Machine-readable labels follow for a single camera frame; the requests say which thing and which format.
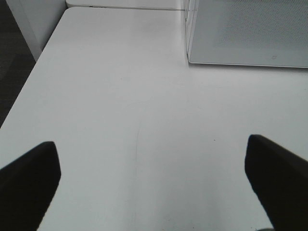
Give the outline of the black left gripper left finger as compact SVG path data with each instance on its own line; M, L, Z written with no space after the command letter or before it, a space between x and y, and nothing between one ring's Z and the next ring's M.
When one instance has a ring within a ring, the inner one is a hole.
M36 231L58 188L55 143L43 142L0 170L0 229Z

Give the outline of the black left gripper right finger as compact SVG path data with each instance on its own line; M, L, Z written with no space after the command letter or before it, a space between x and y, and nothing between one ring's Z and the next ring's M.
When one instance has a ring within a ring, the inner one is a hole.
M244 170L274 230L308 229L308 162L262 135L248 138Z

